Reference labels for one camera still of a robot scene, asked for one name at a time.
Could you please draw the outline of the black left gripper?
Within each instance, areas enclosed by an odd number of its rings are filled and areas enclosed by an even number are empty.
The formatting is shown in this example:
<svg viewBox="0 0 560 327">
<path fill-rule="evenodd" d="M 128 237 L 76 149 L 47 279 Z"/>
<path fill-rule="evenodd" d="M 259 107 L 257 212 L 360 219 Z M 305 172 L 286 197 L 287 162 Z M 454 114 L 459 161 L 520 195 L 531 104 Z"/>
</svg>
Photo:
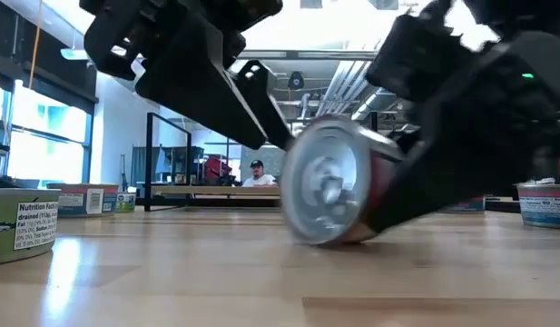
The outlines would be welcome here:
<svg viewBox="0 0 560 327">
<path fill-rule="evenodd" d="M 84 50 L 102 73 L 132 81 L 142 56 L 138 94 L 252 149 L 267 140 L 287 150 L 294 139 L 260 61 L 229 68 L 246 47 L 242 33 L 278 14 L 282 0 L 79 0 L 94 16 Z M 197 16 L 207 22 L 186 22 Z"/>
</svg>

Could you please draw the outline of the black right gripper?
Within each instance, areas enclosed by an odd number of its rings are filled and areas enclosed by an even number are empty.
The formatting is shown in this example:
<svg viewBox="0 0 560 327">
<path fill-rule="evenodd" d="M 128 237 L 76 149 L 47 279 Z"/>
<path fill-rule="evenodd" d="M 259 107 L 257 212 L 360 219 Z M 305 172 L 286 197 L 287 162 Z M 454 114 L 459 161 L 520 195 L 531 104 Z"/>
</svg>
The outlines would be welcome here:
<svg viewBox="0 0 560 327">
<path fill-rule="evenodd" d="M 368 215 L 385 231 L 486 193 L 560 180 L 560 37 L 529 31 L 486 47 L 420 105 L 413 148 Z"/>
</svg>

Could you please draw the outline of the blue pink label tuna can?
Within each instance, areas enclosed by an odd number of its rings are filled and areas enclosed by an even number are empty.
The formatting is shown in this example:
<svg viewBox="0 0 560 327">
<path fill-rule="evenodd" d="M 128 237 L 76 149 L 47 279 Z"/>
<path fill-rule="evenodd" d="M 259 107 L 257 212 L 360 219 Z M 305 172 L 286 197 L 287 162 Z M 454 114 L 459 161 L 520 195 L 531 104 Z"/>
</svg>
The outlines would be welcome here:
<svg viewBox="0 0 560 327">
<path fill-rule="evenodd" d="M 60 191 L 60 217 L 96 217 L 115 213 L 118 184 L 48 183 L 46 187 L 48 190 Z"/>
<path fill-rule="evenodd" d="M 520 184 L 517 192 L 525 225 L 560 229 L 560 184 Z"/>
<path fill-rule="evenodd" d="M 466 202 L 454 203 L 439 210 L 440 213 L 448 214 L 478 214 L 486 210 L 486 200 L 484 196 L 472 198 Z"/>
</svg>

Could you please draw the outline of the wooden shelf black metal legs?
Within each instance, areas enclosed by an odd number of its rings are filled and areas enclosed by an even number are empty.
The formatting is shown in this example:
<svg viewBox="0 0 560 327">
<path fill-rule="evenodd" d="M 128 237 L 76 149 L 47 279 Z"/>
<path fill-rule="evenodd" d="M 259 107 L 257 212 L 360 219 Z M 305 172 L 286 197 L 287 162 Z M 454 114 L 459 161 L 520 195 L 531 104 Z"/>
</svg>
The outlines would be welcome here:
<svg viewBox="0 0 560 327">
<path fill-rule="evenodd" d="M 280 188 L 242 186 L 169 185 L 144 182 L 145 196 L 136 200 L 145 212 L 154 206 L 171 207 L 274 207 L 280 201 Z"/>
</svg>

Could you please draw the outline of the red background machine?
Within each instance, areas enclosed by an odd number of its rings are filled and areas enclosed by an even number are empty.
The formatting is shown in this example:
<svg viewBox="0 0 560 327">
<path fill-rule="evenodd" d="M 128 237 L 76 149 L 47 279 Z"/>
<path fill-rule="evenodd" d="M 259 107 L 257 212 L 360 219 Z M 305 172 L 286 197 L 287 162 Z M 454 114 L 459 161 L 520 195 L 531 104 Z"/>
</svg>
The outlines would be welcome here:
<svg viewBox="0 0 560 327">
<path fill-rule="evenodd" d="M 220 157 L 210 156 L 204 164 L 204 182 L 207 185 L 231 186 L 234 177 L 232 169 Z"/>
</svg>

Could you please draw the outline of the dark background storage rack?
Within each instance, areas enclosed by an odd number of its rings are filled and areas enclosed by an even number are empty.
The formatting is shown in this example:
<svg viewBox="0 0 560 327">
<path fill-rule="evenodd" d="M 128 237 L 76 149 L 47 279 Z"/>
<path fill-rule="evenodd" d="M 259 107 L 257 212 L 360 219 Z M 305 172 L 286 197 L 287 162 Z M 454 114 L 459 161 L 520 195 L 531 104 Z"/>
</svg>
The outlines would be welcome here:
<svg viewBox="0 0 560 327">
<path fill-rule="evenodd" d="M 201 175 L 200 160 L 203 158 L 204 149 L 197 146 L 191 147 L 190 181 L 197 183 Z M 145 182 L 147 149 L 136 146 L 132 152 L 131 186 L 140 186 Z M 177 183 L 185 183 L 187 177 L 187 147 L 154 146 L 151 149 L 151 177 L 153 183 L 169 182 L 174 173 Z"/>
</svg>

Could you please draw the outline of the person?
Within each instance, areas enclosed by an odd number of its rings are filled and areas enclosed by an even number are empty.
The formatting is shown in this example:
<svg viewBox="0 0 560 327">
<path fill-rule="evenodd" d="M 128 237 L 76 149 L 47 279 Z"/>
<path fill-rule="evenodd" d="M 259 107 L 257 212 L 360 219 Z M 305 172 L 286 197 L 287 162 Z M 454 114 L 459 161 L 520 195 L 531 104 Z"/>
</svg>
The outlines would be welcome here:
<svg viewBox="0 0 560 327">
<path fill-rule="evenodd" d="M 273 175 L 264 172 L 264 164 L 261 160 L 252 161 L 250 168 L 251 176 L 242 183 L 242 187 L 276 187 L 278 185 Z"/>
</svg>

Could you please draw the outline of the ceiling light fixture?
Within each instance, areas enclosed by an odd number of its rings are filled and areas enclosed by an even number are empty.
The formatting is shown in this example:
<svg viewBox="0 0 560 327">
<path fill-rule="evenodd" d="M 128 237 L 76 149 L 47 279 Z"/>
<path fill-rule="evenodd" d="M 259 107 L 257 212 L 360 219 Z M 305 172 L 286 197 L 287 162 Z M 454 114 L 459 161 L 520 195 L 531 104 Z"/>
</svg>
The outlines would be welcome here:
<svg viewBox="0 0 560 327">
<path fill-rule="evenodd" d="M 83 49 L 63 48 L 61 56 L 69 61 L 90 61 L 91 57 Z"/>
</svg>

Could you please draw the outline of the large bright window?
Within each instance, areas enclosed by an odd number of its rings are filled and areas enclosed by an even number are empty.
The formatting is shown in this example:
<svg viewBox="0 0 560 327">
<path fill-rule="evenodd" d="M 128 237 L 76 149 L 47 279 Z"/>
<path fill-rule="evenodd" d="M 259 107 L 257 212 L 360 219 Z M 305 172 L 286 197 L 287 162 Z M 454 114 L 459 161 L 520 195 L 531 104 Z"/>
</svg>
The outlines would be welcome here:
<svg viewBox="0 0 560 327">
<path fill-rule="evenodd" d="M 17 80 L 0 87 L 0 177 L 45 188 L 89 180 L 93 115 L 37 93 Z"/>
</svg>

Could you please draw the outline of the black aluminium table frame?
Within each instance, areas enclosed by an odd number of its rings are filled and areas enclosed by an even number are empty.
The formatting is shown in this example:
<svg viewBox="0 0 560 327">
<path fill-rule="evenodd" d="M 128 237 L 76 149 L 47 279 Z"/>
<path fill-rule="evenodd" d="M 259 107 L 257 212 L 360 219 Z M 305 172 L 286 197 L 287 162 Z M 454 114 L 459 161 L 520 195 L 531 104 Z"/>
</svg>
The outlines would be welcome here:
<svg viewBox="0 0 560 327">
<path fill-rule="evenodd" d="M 36 182 L 37 180 L 15 180 L 8 179 L 5 177 L 0 177 L 0 189 L 5 188 L 20 188 L 20 189 L 34 189 L 32 187 L 26 187 L 25 182 Z M 66 183 L 47 183 L 46 186 L 52 186 L 54 189 L 66 188 L 70 191 L 67 193 L 84 193 L 82 191 L 75 191 L 74 188 L 80 187 L 84 188 L 87 185 L 85 183 L 79 184 L 66 184 Z M 167 189 L 177 188 L 182 190 L 182 188 L 187 187 L 186 185 L 171 185 L 157 184 L 152 185 L 152 189 L 158 189 L 159 186 L 167 186 Z M 276 196 L 277 194 L 267 194 L 267 193 L 189 193 L 184 191 L 183 193 L 157 193 L 156 195 L 151 195 L 149 199 L 146 196 L 135 197 L 138 193 L 128 193 L 133 196 L 133 205 L 141 205 L 145 208 L 148 206 L 167 206 L 167 207 L 212 207 L 212 208 L 223 208 L 223 207 L 237 207 L 237 208 L 272 208 L 280 207 L 280 198 Z M 486 198 L 484 203 L 481 204 L 483 207 L 481 211 L 490 212 L 501 212 L 501 213 L 521 213 L 520 205 L 518 201 L 498 201 L 489 200 Z M 443 209 L 443 212 L 448 213 L 473 213 L 474 210 L 467 209 L 464 203 L 456 204 L 454 207 Z"/>
</svg>

